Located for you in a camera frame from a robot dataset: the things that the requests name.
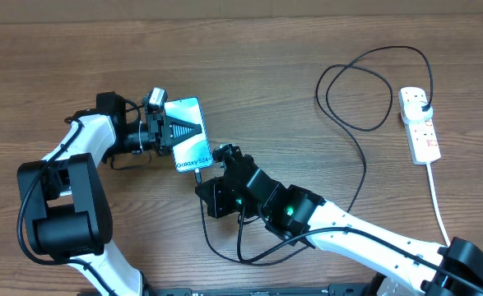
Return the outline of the blue Galaxy smartphone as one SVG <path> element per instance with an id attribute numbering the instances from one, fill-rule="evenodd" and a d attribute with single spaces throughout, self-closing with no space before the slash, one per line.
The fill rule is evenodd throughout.
<path id="1" fill-rule="evenodd" d="M 179 173 L 213 164 L 202 109 L 197 97 L 170 101 L 165 105 L 175 169 Z"/>

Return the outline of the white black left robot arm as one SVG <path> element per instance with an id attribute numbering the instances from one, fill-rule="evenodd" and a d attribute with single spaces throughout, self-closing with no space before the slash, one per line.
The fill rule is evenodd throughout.
<path id="1" fill-rule="evenodd" d="M 169 101 L 161 88 L 140 104 L 99 93 L 93 109 L 65 118 L 70 130 L 41 160 L 16 173 L 21 207 L 16 236 L 22 252 L 43 266 L 70 266 L 100 295 L 153 295 L 141 271 L 113 240 L 113 218 L 98 174 L 116 155 L 174 158 L 177 172 L 211 165 L 198 98 Z"/>

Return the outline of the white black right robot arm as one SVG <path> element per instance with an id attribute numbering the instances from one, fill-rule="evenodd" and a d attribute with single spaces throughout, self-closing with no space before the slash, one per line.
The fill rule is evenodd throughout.
<path id="1" fill-rule="evenodd" d="M 483 295 L 483 252 L 474 244 L 455 238 L 443 246 L 395 234 L 307 189 L 284 187 L 249 157 L 226 158 L 223 176 L 195 192 L 211 217 L 257 215 L 282 247 L 301 242 L 377 271 L 387 280 L 379 287 L 383 294 Z"/>

